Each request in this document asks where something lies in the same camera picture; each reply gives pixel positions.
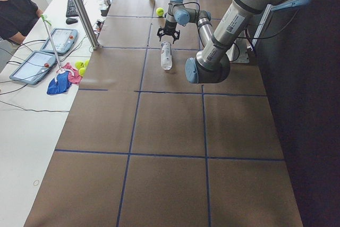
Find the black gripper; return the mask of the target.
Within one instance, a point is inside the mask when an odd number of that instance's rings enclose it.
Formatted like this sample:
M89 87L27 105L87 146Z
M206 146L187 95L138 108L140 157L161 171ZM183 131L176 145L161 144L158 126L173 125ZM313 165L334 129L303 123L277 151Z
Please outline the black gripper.
M180 38L180 31L176 31L174 28L171 27L160 27L157 31L157 37L159 38L159 41L161 41L163 36L172 36L173 43L175 43Z

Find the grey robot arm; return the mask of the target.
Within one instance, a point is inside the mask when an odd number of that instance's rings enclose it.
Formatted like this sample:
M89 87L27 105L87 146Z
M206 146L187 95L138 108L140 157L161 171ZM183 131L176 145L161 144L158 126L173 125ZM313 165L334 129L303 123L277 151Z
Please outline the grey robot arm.
M267 5L283 9L296 8L309 4L311 0L232 0L216 29L212 28L209 12L187 8L183 1L169 1L165 26L158 29L157 35L172 36L174 40L178 40L178 24L196 24L203 50L186 61L186 78L190 83L219 83L224 81L230 72L227 51L254 15L262 13Z

